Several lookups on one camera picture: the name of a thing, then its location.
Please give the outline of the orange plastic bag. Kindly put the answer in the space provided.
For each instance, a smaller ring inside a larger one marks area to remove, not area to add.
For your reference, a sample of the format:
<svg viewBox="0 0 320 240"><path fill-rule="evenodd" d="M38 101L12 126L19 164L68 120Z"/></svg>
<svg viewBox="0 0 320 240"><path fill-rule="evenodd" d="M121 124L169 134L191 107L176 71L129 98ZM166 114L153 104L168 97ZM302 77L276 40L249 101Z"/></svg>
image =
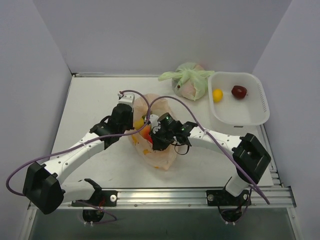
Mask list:
<svg viewBox="0 0 320 240"><path fill-rule="evenodd" d="M151 103L158 97L158 94L148 93L145 95L146 100L142 97L137 98L133 105L133 122L140 118L145 119L148 111L147 103ZM159 117L165 113L170 113L173 118L176 117L165 98L157 100L151 106L151 113ZM128 140L135 147L141 158L156 169L168 170L177 157L177 153L172 145L164 151L153 150L152 144L144 139L140 135L140 132L129 135Z"/></svg>

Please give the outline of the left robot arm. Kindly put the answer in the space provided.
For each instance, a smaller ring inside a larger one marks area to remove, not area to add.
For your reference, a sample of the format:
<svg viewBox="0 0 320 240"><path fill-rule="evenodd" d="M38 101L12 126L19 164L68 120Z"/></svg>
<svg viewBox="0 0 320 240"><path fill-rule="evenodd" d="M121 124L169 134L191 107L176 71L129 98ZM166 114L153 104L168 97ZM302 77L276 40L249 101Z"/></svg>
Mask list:
<svg viewBox="0 0 320 240"><path fill-rule="evenodd" d="M90 178L65 183L67 177L94 155L116 143L125 131L133 129L133 104L120 101L111 116L95 124L66 153L43 164L32 163L26 173L23 194L45 215L62 203L85 201L97 206L103 198L102 187Z"/></svg>

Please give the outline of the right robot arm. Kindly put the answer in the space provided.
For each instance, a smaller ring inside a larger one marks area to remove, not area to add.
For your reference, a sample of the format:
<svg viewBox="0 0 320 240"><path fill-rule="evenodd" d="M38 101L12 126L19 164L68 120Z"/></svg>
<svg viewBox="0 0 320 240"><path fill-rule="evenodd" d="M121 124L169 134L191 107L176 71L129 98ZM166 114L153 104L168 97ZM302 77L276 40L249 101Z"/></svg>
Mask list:
<svg viewBox="0 0 320 240"><path fill-rule="evenodd" d="M227 135L200 127L195 122L182 124L168 112L161 116L152 114L150 137L152 149L164 151L169 146L200 147L214 152L232 155L232 161L240 168L228 180L222 191L222 200L232 205L239 200L241 192L249 185L258 184L268 168L271 156L258 140L247 133L245 136Z"/></svg>

